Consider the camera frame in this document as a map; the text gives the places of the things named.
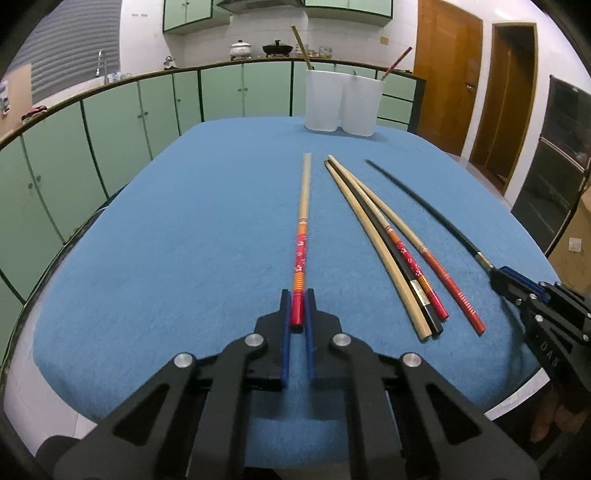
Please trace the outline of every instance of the range hood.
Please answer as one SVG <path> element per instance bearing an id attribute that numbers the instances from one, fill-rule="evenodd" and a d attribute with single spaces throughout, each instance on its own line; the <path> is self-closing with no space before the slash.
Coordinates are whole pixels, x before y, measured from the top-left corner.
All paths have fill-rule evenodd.
<path id="1" fill-rule="evenodd" d="M 291 5 L 292 7 L 303 7 L 302 0 L 224 0 L 217 4 L 233 14 L 241 14 L 257 8 L 281 7 Z"/>

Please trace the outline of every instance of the faucet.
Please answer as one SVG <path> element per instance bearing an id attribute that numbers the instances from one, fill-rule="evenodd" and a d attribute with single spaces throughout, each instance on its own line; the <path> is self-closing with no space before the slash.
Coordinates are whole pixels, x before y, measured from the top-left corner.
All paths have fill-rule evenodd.
<path id="1" fill-rule="evenodd" d="M 99 62 L 96 65 L 96 75 L 95 77 L 98 78 L 100 77 L 100 61 L 103 60 L 103 67 L 105 69 L 105 78 L 103 81 L 103 84 L 106 85 L 107 84 L 107 56 L 103 54 L 103 50 L 99 50 Z"/>

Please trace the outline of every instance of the blue cloth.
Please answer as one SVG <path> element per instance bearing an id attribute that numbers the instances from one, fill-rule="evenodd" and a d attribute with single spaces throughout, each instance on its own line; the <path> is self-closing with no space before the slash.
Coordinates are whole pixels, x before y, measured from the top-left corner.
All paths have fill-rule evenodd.
<path id="1" fill-rule="evenodd" d="M 313 155 L 307 286 L 318 308 L 379 353 L 414 351 L 483 411 L 538 368 L 511 308 L 464 248 L 368 166 L 383 166 L 455 223 L 497 266 L 535 281 L 556 274 L 515 218 L 427 141 L 377 127 L 372 138 L 307 131 L 300 118 L 200 124 L 148 165 L 100 216 L 52 279 L 34 359 L 53 389 L 98 420 L 178 352 L 212 355 L 277 310 L 291 288 L 302 157 Z M 421 343 L 371 243 L 326 171 L 334 155 L 427 244 L 486 323 L 479 338 L 417 252 L 450 313 Z M 343 401 L 306 378 L 291 339 L 284 394 L 257 394 L 246 462 L 289 467 L 346 459 Z"/>

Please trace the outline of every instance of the black pot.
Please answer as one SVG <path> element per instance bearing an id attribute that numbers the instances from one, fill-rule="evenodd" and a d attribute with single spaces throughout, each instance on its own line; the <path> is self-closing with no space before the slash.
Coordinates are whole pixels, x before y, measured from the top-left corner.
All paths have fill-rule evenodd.
<path id="1" fill-rule="evenodd" d="M 283 55 L 288 57 L 294 49 L 291 45 L 281 45 L 281 40 L 275 40 L 275 45 L 265 45 L 262 50 L 269 55 Z"/>

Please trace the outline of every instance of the window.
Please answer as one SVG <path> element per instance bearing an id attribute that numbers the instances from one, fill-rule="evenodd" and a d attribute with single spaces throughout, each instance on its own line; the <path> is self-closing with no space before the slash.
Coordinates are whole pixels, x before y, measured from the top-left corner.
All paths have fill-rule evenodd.
<path id="1" fill-rule="evenodd" d="M 96 77 L 99 50 L 119 70 L 122 0 L 63 0 L 35 27 L 9 70 L 31 63 L 33 103 Z M 104 60 L 100 75 L 104 75 Z"/>

